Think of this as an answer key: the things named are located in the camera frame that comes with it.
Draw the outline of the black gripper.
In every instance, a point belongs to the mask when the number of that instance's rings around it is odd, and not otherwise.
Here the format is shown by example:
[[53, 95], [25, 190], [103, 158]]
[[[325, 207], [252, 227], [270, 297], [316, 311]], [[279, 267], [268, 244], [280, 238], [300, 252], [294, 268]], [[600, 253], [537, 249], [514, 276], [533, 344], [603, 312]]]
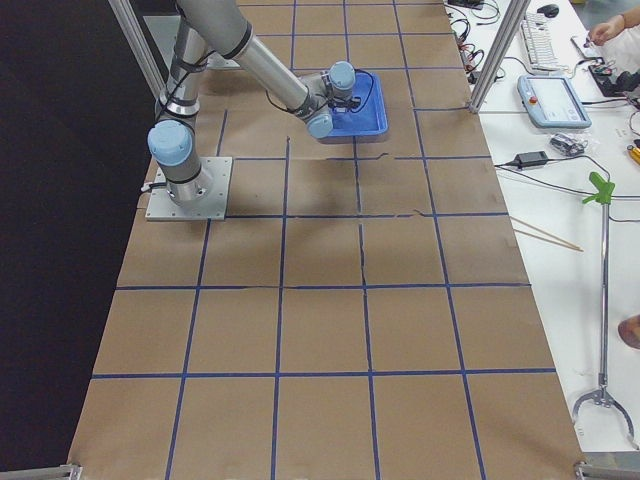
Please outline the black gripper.
[[358, 113], [361, 105], [360, 97], [339, 98], [333, 97], [330, 100], [330, 108], [333, 112], [343, 113]]

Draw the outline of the person hand far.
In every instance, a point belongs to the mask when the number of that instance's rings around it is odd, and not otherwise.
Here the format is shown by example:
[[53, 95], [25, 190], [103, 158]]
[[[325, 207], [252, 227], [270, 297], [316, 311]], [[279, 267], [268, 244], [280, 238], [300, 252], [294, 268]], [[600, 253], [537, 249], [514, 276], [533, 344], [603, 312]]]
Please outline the person hand far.
[[588, 40], [598, 46], [604, 45], [615, 38], [626, 28], [624, 16], [619, 14], [609, 20], [592, 27], [588, 33]]

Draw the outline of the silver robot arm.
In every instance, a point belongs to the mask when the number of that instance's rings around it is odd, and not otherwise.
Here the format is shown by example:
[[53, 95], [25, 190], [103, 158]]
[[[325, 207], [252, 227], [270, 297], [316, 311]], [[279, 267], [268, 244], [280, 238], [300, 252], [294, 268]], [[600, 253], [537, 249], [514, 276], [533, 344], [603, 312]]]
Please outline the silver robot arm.
[[213, 185], [196, 152], [201, 94], [230, 102], [263, 89], [272, 106], [303, 121], [316, 139], [332, 132], [333, 111], [359, 109], [356, 70], [349, 62], [298, 77], [255, 35], [235, 2], [179, 1], [176, 8], [180, 23], [169, 77], [147, 136], [174, 204], [194, 205]]

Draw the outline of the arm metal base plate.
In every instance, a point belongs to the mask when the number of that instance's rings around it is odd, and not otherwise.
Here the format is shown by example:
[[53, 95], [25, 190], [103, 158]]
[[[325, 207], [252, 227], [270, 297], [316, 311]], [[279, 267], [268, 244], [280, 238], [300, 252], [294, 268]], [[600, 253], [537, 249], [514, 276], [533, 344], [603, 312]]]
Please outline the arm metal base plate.
[[223, 221], [227, 212], [233, 159], [200, 157], [199, 175], [188, 183], [166, 180], [160, 167], [146, 207], [149, 221]]

